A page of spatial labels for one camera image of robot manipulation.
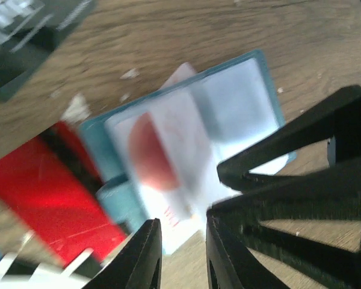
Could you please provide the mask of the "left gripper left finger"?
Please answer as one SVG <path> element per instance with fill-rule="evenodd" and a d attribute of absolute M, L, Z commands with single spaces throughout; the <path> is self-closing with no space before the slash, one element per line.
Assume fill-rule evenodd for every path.
<path fill-rule="evenodd" d="M 84 288 L 160 288 L 161 269 L 161 222 L 146 220 L 118 255 Z"/>

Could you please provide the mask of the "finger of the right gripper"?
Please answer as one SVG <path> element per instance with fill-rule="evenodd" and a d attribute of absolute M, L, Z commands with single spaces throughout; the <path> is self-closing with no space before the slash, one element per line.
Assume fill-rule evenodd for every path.
<path fill-rule="evenodd" d="M 361 170 L 295 176 L 211 210 L 253 254 L 300 272 L 324 288 L 361 288 L 360 249 L 340 246 L 343 223 L 361 224 Z"/>
<path fill-rule="evenodd" d="M 217 166 L 220 182 L 234 190 L 251 190 L 280 177 L 252 172 L 282 155 L 330 140 L 331 165 L 361 156 L 361 86 L 343 87 L 275 133 Z"/>

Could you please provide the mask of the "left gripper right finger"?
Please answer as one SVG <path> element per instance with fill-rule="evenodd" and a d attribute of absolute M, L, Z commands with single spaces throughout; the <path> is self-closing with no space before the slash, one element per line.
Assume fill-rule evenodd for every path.
<path fill-rule="evenodd" d="M 207 212 L 206 263 L 209 288 L 287 288 L 246 248 L 238 236 Z"/>

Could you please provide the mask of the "white card red circle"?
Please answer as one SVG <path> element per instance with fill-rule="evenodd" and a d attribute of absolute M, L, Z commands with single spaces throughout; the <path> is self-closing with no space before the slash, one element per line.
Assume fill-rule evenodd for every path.
<path fill-rule="evenodd" d="M 142 184 L 160 191 L 170 191 L 180 186 L 148 113 L 138 117 L 133 125 L 128 149 Z"/>

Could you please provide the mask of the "teal card holder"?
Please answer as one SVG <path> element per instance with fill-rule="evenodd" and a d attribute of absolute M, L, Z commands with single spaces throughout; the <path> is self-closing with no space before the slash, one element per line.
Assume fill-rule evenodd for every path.
<path fill-rule="evenodd" d="M 236 192 L 218 163 L 283 127 L 264 54 L 251 51 L 196 73 L 181 64 L 158 90 L 86 120 L 79 135 L 104 182 L 97 198 L 132 232 L 159 219 L 162 249 L 173 254 L 206 211 Z"/>

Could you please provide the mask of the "white card red print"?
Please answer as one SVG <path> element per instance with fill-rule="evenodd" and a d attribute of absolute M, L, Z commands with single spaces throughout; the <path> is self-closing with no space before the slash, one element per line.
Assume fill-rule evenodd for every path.
<path fill-rule="evenodd" d="M 149 108 L 164 152 L 180 181 L 176 190 L 192 218 L 206 223 L 208 180 L 212 164 L 209 138 L 191 89 L 182 85 L 155 99 Z"/>

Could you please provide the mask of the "red card in pile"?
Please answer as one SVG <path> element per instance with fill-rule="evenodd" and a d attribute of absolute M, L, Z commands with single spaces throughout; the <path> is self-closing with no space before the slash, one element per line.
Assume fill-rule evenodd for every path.
<path fill-rule="evenodd" d="M 0 159 L 0 200 L 67 266 L 103 261 L 125 239 L 95 194 L 103 182 L 77 133 L 57 122 Z"/>

